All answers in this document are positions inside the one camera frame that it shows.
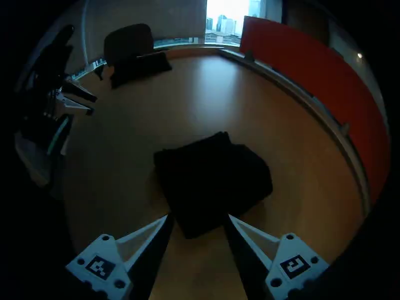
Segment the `office chair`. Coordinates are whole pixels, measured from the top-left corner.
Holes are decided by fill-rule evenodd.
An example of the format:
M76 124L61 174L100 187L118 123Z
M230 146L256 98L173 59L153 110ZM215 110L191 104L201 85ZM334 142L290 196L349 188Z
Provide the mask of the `office chair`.
M104 59L109 66L134 56L143 56L154 51L154 40L150 27L134 24L108 34L104 39Z

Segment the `red wall panel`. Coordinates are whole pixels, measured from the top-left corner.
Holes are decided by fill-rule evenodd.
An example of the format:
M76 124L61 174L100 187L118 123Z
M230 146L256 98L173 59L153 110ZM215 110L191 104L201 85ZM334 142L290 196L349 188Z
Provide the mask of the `red wall panel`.
M332 49L312 37L266 19L245 17L240 51L277 69L315 95L348 135L364 166L372 201L390 168L390 142L378 107L357 73Z

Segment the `skyscraper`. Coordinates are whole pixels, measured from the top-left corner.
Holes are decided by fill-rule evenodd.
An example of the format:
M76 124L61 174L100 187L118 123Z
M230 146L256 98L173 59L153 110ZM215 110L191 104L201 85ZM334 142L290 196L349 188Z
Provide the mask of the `skyscraper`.
M248 16L260 17L260 0L250 0L248 3Z
M205 29L213 30L213 18L212 17L208 17L207 20L205 20Z
M221 14L219 17L218 17L218 22L216 23L216 31L221 31L221 24L222 24L222 20L225 20L225 19L227 19L227 17L226 16L224 16L223 14Z
M235 34L236 21L232 19L223 19L221 21L221 32L229 35Z

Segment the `folded black towel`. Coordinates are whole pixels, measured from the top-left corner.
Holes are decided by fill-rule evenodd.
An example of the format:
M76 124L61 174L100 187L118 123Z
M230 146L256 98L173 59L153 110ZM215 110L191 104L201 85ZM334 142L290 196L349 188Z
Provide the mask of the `folded black towel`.
M132 55L114 64L114 73L110 77L111 87L115 89L128 81L170 70L172 70L172 67L164 52L143 56Z
M171 211L187 239L238 217L271 194L266 163L227 132L154 154L155 170Z

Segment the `sky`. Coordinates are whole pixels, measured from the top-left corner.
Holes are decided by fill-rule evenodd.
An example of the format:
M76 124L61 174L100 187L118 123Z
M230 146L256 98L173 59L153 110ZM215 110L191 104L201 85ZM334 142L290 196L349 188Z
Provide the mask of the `sky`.
M212 18L212 29L217 29L219 15L236 20L235 33L242 35L243 19L249 13L249 0L207 0L207 18Z

